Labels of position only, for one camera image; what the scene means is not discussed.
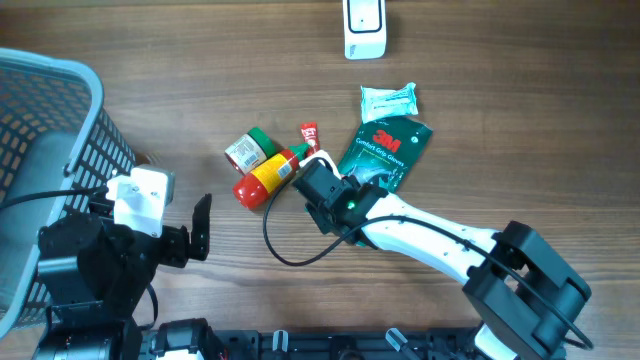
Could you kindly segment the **red sauce bottle green cap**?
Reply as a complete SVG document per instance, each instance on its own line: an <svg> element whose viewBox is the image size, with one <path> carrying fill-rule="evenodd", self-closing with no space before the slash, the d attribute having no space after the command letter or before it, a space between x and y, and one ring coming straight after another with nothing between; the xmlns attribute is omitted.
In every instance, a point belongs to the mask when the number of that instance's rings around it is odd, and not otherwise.
<svg viewBox="0 0 640 360"><path fill-rule="evenodd" d="M308 143L289 146L251 170L234 185L235 198L250 210L260 206L286 180L293 177L308 149Z"/></svg>

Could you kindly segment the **green 3M gloves pack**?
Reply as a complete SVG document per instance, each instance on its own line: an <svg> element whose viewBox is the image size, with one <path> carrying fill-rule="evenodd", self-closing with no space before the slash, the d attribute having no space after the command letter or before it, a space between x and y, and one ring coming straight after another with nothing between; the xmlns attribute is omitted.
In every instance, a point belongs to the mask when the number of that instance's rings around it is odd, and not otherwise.
<svg viewBox="0 0 640 360"><path fill-rule="evenodd" d="M364 220L377 200L396 192L431 135L426 125L404 116L360 125L337 166L340 183L352 193L345 204L347 228Z"/></svg>

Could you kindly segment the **red Nescafe coffee stick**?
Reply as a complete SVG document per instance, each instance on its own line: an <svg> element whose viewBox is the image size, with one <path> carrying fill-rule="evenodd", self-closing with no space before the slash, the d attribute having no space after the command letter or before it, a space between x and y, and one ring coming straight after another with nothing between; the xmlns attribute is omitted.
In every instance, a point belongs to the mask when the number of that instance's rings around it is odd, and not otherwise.
<svg viewBox="0 0 640 360"><path fill-rule="evenodd" d="M304 142L309 145L306 156L310 157L320 150L318 127L316 122L307 122L300 125L300 131Z"/></svg>

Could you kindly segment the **small jar green lid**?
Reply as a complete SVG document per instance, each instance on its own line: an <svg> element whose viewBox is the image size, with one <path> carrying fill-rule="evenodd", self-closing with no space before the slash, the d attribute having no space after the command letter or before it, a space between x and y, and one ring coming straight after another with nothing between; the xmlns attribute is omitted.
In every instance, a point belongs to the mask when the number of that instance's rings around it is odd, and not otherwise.
<svg viewBox="0 0 640 360"><path fill-rule="evenodd" d="M250 129L224 151L230 164L242 175L277 153L271 138L259 127Z"/></svg>

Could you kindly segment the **light green tissue pack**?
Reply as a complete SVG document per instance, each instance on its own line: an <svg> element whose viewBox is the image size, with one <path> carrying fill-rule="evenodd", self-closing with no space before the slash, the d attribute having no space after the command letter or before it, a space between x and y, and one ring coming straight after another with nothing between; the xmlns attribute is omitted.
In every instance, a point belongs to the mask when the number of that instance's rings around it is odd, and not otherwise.
<svg viewBox="0 0 640 360"><path fill-rule="evenodd" d="M415 116L419 114L416 84L409 82L399 90L361 88L362 123L388 117Z"/></svg>

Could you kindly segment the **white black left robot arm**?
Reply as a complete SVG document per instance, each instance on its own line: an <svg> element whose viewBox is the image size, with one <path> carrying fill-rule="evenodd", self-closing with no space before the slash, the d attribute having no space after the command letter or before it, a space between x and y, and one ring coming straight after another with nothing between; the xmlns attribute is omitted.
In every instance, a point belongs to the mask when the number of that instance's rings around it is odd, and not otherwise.
<svg viewBox="0 0 640 360"><path fill-rule="evenodd" d="M225 359L203 319L141 326L133 312L160 265L183 268L209 254L212 197L194 207L192 226L147 235L114 222L113 204L92 201L39 232L37 272L51 297L36 359Z"/></svg>

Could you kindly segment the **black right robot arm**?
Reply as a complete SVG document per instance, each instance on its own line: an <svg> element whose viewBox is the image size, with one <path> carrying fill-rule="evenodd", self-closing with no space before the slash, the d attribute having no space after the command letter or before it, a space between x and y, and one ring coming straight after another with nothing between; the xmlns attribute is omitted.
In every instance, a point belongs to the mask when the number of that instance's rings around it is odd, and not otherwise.
<svg viewBox="0 0 640 360"><path fill-rule="evenodd" d="M474 346L491 359L557 359L566 346L590 350L574 321L591 296L585 280L530 226L461 225L419 210L315 160L294 178L322 233L395 252L461 284L482 323Z"/></svg>

